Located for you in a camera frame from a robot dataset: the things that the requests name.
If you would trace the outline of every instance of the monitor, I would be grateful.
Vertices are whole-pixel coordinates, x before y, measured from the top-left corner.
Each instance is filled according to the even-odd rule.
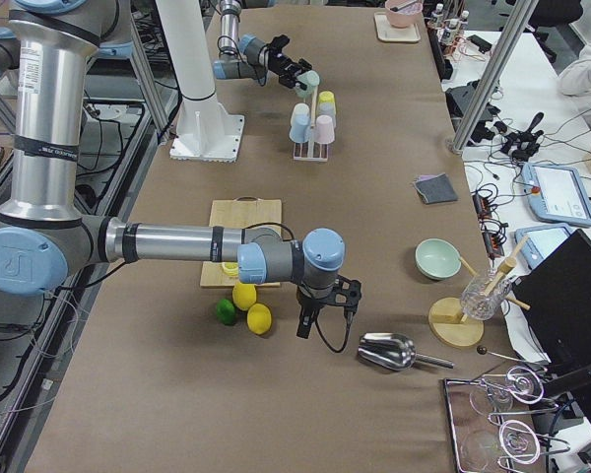
[[[591,240],[577,230],[521,282],[516,298],[558,375],[591,365]],[[571,394],[591,423],[591,384]]]

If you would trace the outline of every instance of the tablet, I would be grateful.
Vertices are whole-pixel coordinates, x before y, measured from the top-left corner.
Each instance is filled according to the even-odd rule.
[[[540,221],[591,227],[591,202],[575,168],[525,163],[521,176]]]
[[[534,269],[572,233],[573,228],[568,224],[548,224],[519,229],[514,233],[514,239],[518,242],[526,235],[528,236],[528,240],[521,248],[521,254],[530,269]]]

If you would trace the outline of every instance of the wooden cutting board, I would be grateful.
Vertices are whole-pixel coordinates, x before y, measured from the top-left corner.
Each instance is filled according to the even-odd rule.
[[[250,225],[263,222],[281,223],[283,218],[283,203],[278,200],[262,200],[242,198],[238,200],[213,200],[210,211],[209,225],[234,229],[243,229]],[[267,226],[282,234],[280,227]],[[238,280],[235,276],[227,275],[221,263],[204,262],[201,269],[202,288],[231,288]],[[279,287],[280,283],[264,284],[264,287]]]

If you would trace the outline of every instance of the lemon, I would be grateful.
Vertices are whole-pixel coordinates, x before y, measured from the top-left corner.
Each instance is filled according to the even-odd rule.
[[[254,304],[247,313],[247,327],[256,335],[267,333],[272,328],[272,312],[266,305]]]
[[[232,288],[232,300],[240,310],[248,310],[256,304],[256,286],[236,281]]]
[[[223,325],[236,324],[236,309],[228,299],[221,299],[215,308],[217,319]]]

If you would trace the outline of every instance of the green bowl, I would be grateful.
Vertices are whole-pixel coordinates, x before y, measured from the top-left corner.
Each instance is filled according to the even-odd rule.
[[[416,266],[430,279],[442,281],[460,270],[460,253],[448,241],[430,238],[416,247]]]

